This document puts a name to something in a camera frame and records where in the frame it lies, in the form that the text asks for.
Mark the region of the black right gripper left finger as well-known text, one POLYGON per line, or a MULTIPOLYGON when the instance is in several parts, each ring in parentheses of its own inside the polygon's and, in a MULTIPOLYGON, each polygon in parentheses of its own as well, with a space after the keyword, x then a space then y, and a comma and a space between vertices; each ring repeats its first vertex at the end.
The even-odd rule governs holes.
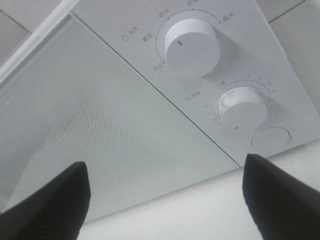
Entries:
POLYGON ((75 240, 90 205, 87 166, 75 162, 0 215, 2 240, 75 240))

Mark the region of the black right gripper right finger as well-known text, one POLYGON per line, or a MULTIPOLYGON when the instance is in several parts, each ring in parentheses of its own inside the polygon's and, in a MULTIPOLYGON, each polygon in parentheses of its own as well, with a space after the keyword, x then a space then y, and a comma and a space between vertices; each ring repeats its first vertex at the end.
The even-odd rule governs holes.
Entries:
POLYGON ((264 240, 318 240, 320 193, 258 154, 248 154, 242 178, 248 211, 264 240))

